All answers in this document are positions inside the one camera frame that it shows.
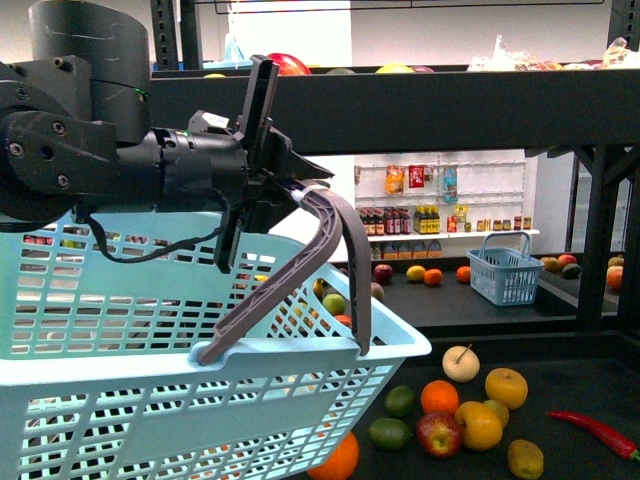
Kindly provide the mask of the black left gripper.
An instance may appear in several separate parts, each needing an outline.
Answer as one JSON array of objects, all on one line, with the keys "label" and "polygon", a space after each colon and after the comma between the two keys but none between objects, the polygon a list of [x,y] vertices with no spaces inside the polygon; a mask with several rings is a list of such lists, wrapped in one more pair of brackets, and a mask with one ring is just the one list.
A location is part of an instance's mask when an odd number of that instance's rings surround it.
[{"label": "black left gripper", "polygon": [[289,137],[273,127],[271,110],[280,67],[265,55],[251,57],[251,70],[243,109],[230,137],[245,162],[241,182],[223,185],[225,220],[216,243],[215,262],[227,273],[235,263],[240,234],[266,233],[294,210],[281,192],[294,182],[326,180],[333,173],[293,151]]}]

